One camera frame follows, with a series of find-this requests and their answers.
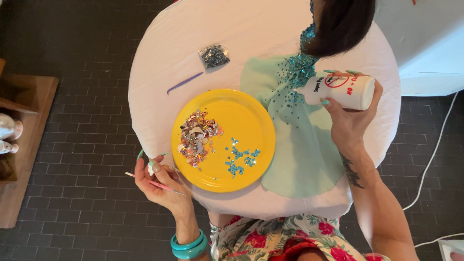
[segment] cable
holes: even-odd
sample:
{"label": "cable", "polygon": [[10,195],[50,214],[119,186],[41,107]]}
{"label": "cable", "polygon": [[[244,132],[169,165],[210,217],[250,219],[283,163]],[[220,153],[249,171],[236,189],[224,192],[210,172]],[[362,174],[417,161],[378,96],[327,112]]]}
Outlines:
{"label": "cable", "polygon": [[419,191],[417,192],[417,197],[416,197],[416,199],[414,199],[414,201],[411,203],[411,205],[405,207],[403,210],[406,210],[406,209],[412,207],[417,202],[417,200],[419,199],[420,191],[422,190],[422,185],[424,185],[425,174],[426,174],[427,170],[429,169],[430,164],[432,163],[433,157],[435,157],[435,153],[437,153],[438,145],[440,144],[441,137],[443,135],[443,130],[445,129],[446,120],[448,120],[448,116],[450,115],[451,109],[453,108],[454,101],[456,100],[456,97],[458,96],[458,93],[459,92],[456,92],[456,94],[454,95],[453,101],[451,102],[450,109],[448,110],[448,113],[446,114],[445,120],[443,121],[443,125],[441,126],[441,131],[440,131],[440,135],[438,137],[437,146],[435,146],[435,150],[432,153],[432,157],[430,157],[429,163],[425,167],[424,173],[422,174],[422,179],[420,181]]}
{"label": "cable", "polygon": [[[414,201],[411,203],[411,205],[405,207],[403,210],[406,210],[406,209],[412,207],[417,202],[417,200],[419,200],[420,191],[422,190],[422,185],[424,184],[425,174],[427,173],[427,170],[429,169],[430,164],[432,163],[433,157],[435,157],[435,153],[437,153],[438,145],[440,145],[440,141],[441,141],[441,137],[443,136],[443,130],[445,129],[446,121],[448,120],[448,116],[451,113],[451,109],[453,108],[453,105],[454,105],[454,102],[456,101],[456,97],[458,96],[458,93],[459,92],[456,92],[456,94],[454,95],[453,101],[451,102],[450,109],[448,110],[448,113],[446,114],[445,120],[443,121],[443,125],[441,126],[441,131],[440,131],[440,135],[438,136],[437,146],[435,146],[435,150],[433,151],[432,156],[430,157],[429,163],[425,167],[424,173],[422,174],[422,178],[420,180],[420,185],[419,185],[419,191],[417,192],[417,197],[416,197],[416,199],[414,199]],[[415,245],[414,247],[417,248],[417,247],[420,247],[420,246],[423,246],[423,245],[432,244],[432,243],[437,242],[438,240],[448,238],[448,237],[452,237],[452,236],[457,236],[457,235],[464,235],[464,233],[442,236],[440,238],[435,239],[434,241],[420,243],[418,245]]]}
{"label": "cable", "polygon": [[423,245],[432,244],[432,243],[437,242],[437,241],[440,240],[440,239],[444,239],[444,238],[452,237],[452,236],[457,236],[457,235],[464,235],[464,233],[442,236],[442,237],[440,237],[440,238],[435,239],[434,241],[425,242],[425,243],[420,243],[420,244],[418,244],[418,245],[415,245],[414,247],[416,248],[416,247],[420,247],[420,246],[423,246]]}

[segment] round table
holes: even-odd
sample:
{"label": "round table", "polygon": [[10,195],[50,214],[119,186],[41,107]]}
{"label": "round table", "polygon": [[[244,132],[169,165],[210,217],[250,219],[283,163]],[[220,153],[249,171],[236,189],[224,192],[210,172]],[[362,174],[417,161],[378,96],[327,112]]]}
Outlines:
{"label": "round table", "polygon": [[[153,158],[170,151],[174,120],[191,99],[212,89],[239,90],[243,65],[251,56],[265,59],[298,52],[300,34],[311,23],[307,0],[180,0],[159,13],[140,42],[129,81],[132,127],[147,155]],[[169,88],[204,71],[197,51],[211,44],[225,45],[230,63],[167,95]],[[325,69],[360,71],[384,86],[377,116],[364,136],[367,152],[379,165],[396,133],[401,100],[398,68],[382,31],[373,23],[355,49],[316,64],[316,71]],[[169,155],[163,163],[174,164]],[[211,212],[264,220],[299,213],[337,218],[353,202],[345,176],[331,191],[302,199],[267,191],[259,180],[222,194],[183,180],[193,197]]]}

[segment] tattoo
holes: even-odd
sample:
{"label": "tattoo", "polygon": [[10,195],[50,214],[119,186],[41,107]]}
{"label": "tattoo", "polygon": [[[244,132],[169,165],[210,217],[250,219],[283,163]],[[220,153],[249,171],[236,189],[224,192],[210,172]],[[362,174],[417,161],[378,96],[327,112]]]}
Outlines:
{"label": "tattoo", "polygon": [[342,162],[343,162],[343,167],[345,168],[345,172],[347,173],[348,181],[355,187],[358,187],[360,189],[363,189],[361,185],[359,185],[358,180],[361,178],[359,177],[357,172],[354,172],[351,169],[350,165],[353,165],[353,162],[351,160],[347,159],[342,153],[340,153],[340,156],[342,157]]}

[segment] dark tile floor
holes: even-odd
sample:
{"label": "dark tile floor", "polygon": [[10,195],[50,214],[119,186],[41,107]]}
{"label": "dark tile floor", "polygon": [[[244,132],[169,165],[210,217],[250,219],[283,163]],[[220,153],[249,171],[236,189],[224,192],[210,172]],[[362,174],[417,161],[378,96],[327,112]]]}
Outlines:
{"label": "dark tile floor", "polygon": [[[130,126],[127,87],[140,39],[172,0],[4,2],[0,57],[6,72],[60,78],[17,226],[0,230],[0,260],[174,260],[174,221],[148,202],[125,171],[140,150]],[[404,97],[398,134],[379,170],[403,206],[419,178],[452,97]],[[464,232],[464,95],[445,128],[420,201],[406,216],[415,243]],[[195,205],[200,226],[206,211]],[[354,210],[342,232],[362,251]],[[423,261],[439,260],[438,245]]]}

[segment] woman's hair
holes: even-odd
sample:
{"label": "woman's hair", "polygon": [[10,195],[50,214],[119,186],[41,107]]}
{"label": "woman's hair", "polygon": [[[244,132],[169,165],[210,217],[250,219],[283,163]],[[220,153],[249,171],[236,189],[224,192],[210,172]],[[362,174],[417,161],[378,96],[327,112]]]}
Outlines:
{"label": "woman's hair", "polygon": [[366,36],[374,19],[375,0],[324,0],[316,36],[302,52],[314,57],[349,51]]}

